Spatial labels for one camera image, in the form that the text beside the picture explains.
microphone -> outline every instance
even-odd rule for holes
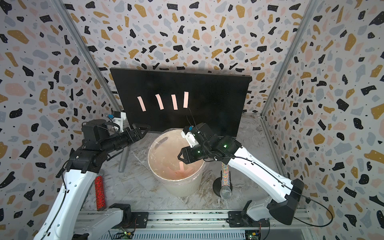
[[[231,178],[229,173],[229,166],[225,163],[221,163],[221,190],[220,197],[222,199],[230,199],[232,196],[232,191],[230,188]]]

multicolor sprinkle cylinder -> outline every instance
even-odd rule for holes
[[[97,211],[103,211],[106,208],[103,176],[100,174],[95,178],[96,208]]]
[[[229,173],[229,166],[221,163],[221,190],[220,190],[220,197],[222,199],[230,199],[232,196],[232,191],[230,188],[231,185],[231,178]]]

mounting plate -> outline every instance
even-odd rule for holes
[[[261,219],[260,221],[253,221],[252,219],[248,220],[248,224],[244,222],[241,211],[229,211],[228,220],[229,227],[259,227],[260,224],[262,227],[269,226],[269,219]]]
[[[132,212],[132,219],[136,219],[136,228],[146,228],[148,212]]]

metal frame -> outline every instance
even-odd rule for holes
[[[307,29],[307,26],[309,24],[309,21],[312,18],[313,12],[320,0],[310,0],[308,3],[308,7],[304,12],[303,19],[301,20],[301,23],[299,25],[299,28],[297,29],[297,33],[292,41],[291,46],[289,47],[288,53],[283,61],[283,65],[280,68],[279,73],[277,74],[276,81],[272,86],[272,89],[269,93],[269,96],[264,104],[263,110],[262,110],[262,117],[266,115],[266,112],[269,108],[269,105],[273,101],[273,96],[275,95],[278,87],[280,86],[280,83],[283,80],[283,77],[285,75],[285,72],[288,69],[289,64],[291,63],[291,60],[293,58],[293,55],[296,52],[297,47],[299,46],[300,41],[302,40],[302,37],[305,33],[305,30]]]
[[[136,229],[136,234],[148,233],[148,232],[159,232],[169,233],[171,231],[220,231],[220,232],[231,232],[239,230],[254,230],[255,228],[251,227],[239,227],[239,228],[230,228],[229,224],[226,222],[228,218],[228,211],[233,210],[152,210],[148,211],[149,216],[147,219],[147,228]],[[82,229],[83,227],[89,225],[91,221],[98,218],[99,216],[105,214],[106,211],[80,211],[78,218],[75,223],[75,230]],[[309,216],[306,209],[296,209],[295,217],[302,221],[309,221]],[[285,225],[270,218],[270,228],[273,229],[301,229],[303,235],[306,239],[312,240],[313,234],[311,231],[313,227],[308,226],[296,219],[293,220],[291,225]],[[111,229],[111,234],[116,234],[120,232],[119,229]],[[109,239],[109,234],[106,233],[105,236],[100,239]]]
[[[135,233],[133,239],[209,239],[209,240],[243,240],[245,230],[201,230],[201,231],[140,231]]]
[[[121,108],[117,100],[115,99],[108,84],[104,80],[104,76],[99,70],[92,55],[88,51],[87,46],[83,42],[77,27],[72,22],[72,19],[68,11],[64,7],[62,0],[51,0],[51,2],[53,4],[53,7],[56,9],[59,16],[61,17],[61,19],[63,20],[64,24],[66,25],[68,31],[72,35],[77,46],[79,47],[80,52],[85,57],[87,63],[89,64],[92,71],[95,73],[97,79],[99,79],[100,85],[102,86],[106,96],[111,102],[111,106],[114,108],[115,111],[121,111]],[[295,54],[295,51],[302,39],[302,36],[305,33],[307,25],[310,19],[312,18],[313,12],[318,2],[319,0],[310,0],[308,7],[303,15],[301,24],[298,28],[298,32],[296,33],[295,38],[286,55],[286,58],[284,59],[283,65],[278,73],[275,83],[272,86],[271,92],[263,107],[261,115],[256,114],[258,115],[258,118],[261,118],[260,120],[262,123],[262,127],[267,137],[267,141],[271,148],[272,155],[276,162],[278,171],[281,175],[284,175],[284,176],[286,176],[286,174],[281,164],[279,154],[273,145],[273,141],[271,139],[271,136],[269,135],[266,122],[262,118],[266,115],[267,109],[269,108],[269,105],[272,103],[272,100],[273,100],[272,96],[275,95],[279,85],[282,82],[285,72],[288,69],[288,66],[293,58],[293,55]],[[136,229],[136,236],[134,237],[134,239],[138,239],[137,236],[140,236],[141,234],[148,233],[148,232],[155,234],[158,232],[165,232],[165,231],[167,231],[167,233],[172,233],[172,231],[180,231],[180,230],[182,230],[183,232],[200,230],[209,234],[212,234],[215,232],[241,234],[244,232],[244,230],[253,229],[253,228],[230,228],[229,224],[226,222],[226,218],[228,217],[228,211],[229,210],[216,210],[216,211],[215,210],[153,210],[153,211],[148,211],[149,217],[148,217],[147,228]],[[92,220],[103,215],[105,212],[106,211],[101,211],[101,212],[80,211],[77,221],[75,223],[75,229],[79,229],[86,226]],[[307,221],[307,222],[309,221],[309,216],[306,209],[297,209],[295,213],[295,217],[303,221]],[[293,220],[292,225],[284,225],[273,218],[270,219],[270,223],[271,223],[271,226],[270,226],[271,229],[301,229],[305,239],[310,239],[310,240],[318,239],[316,234],[313,231],[313,227],[308,226],[304,223],[301,223],[295,219]],[[113,235],[117,233],[119,230],[111,229],[110,231],[111,231],[111,234]],[[237,237],[234,238],[232,235],[232,238],[230,239],[244,239],[240,235],[238,237],[239,238]],[[108,233],[104,234],[100,239],[110,239],[109,234]]]
[[[119,103],[117,102],[115,96],[113,95],[111,89],[109,88],[108,84],[104,80],[104,76],[102,75],[99,67],[97,66],[95,60],[93,59],[92,55],[89,53],[88,47],[83,42],[83,39],[81,38],[80,32],[73,23],[67,9],[64,6],[64,3],[62,0],[51,0],[51,3],[53,7],[56,9],[57,13],[63,20],[66,28],[70,32],[71,36],[73,37],[73,40],[77,44],[79,51],[83,54],[86,62],[88,63],[89,67],[93,71],[93,73],[96,75],[96,78],[99,80],[100,85],[102,86],[105,95],[108,97],[109,101],[111,102],[111,106],[113,107],[113,110],[115,111],[121,111],[121,108],[119,106]]]

black screen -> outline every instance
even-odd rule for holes
[[[186,91],[189,93],[188,107],[196,124],[205,122],[219,136],[232,137],[237,135],[248,84],[252,80],[246,75],[124,68],[111,68],[111,73],[130,124],[148,124],[151,131],[158,132],[174,127],[184,128],[190,125],[189,122],[195,125],[190,111],[183,107]],[[156,94],[161,97],[162,110]],[[176,95],[178,110],[174,110],[172,94]],[[142,110],[138,96],[141,96],[146,111]]]

